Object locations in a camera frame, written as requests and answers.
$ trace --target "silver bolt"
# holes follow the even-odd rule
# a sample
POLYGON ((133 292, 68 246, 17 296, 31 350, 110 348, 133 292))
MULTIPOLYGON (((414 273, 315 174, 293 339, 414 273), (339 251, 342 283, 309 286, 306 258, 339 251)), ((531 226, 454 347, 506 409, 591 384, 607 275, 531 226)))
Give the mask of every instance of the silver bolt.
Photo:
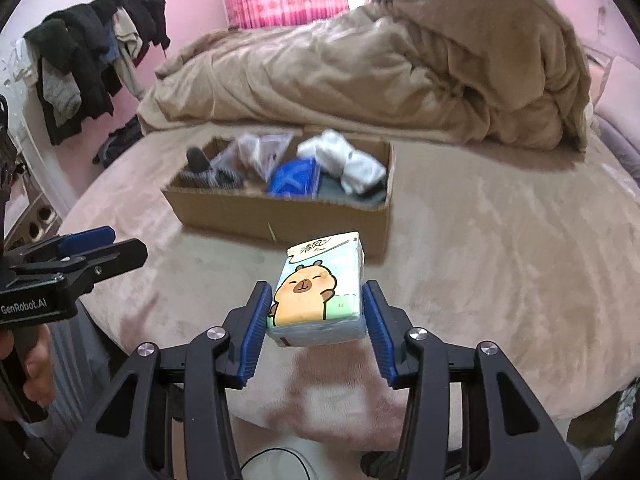
POLYGON ((207 330, 207 337, 209 339, 222 339, 226 335, 226 330, 221 326, 215 326, 207 330))
POLYGON ((427 339, 429 332, 427 332, 426 328, 422 328, 421 326, 414 326, 409 329, 409 337, 418 341, 422 341, 423 339, 427 339))
POLYGON ((498 345, 492 341, 482 341, 480 343, 480 349, 487 355, 498 353, 498 345))
POLYGON ((156 347, 153 343, 142 343, 138 347, 138 355, 142 355, 142 357, 147 357, 156 351, 156 347))

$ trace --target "tissue pack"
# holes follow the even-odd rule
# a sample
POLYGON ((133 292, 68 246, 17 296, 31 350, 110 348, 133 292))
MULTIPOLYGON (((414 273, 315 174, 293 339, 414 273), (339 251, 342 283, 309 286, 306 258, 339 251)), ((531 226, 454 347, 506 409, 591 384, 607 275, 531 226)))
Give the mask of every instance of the tissue pack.
POLYGON ((267 334, 279 346, 291 347, 364 338, 363 265, 357 232, 290 248, 267 318, 267 334))

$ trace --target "cartoon capybara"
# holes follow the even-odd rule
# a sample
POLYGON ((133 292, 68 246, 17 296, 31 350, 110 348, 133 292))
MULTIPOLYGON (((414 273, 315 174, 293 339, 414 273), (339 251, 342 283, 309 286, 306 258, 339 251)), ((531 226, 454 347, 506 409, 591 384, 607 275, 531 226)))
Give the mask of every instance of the cartoon capybara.
POLYGON ((318 260, 308 267, 300 264, 276 290, 269 317, 273 325, 320 321, 326 317, 326 302, 335 295, 338 281, 318 260))

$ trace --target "cardboard box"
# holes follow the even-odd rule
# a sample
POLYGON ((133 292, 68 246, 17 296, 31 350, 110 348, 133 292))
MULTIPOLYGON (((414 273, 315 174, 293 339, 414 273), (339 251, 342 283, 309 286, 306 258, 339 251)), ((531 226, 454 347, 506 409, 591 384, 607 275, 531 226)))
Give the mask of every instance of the cardboard box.
MULTIPOLYGON (((296 157, 300 142, 317 132, 295 136, 282 162, 296 157)), ((181 187, 176 177, 162 192, 176 216, 187 226, 226 234, 272 240, 290 247, 316 238, 357 231, 367 257, 378 258, 386 247, 392 186, 394 151, 391 144, 371 136, 344 134, 358 150, 374 156, 387 169, 386 200, 379 205, 360 205, 311 197, 276 198, 252 189, 218 190, 181 187)), ((204 152, 213 158, 229 139, 215 137, 204 152)))

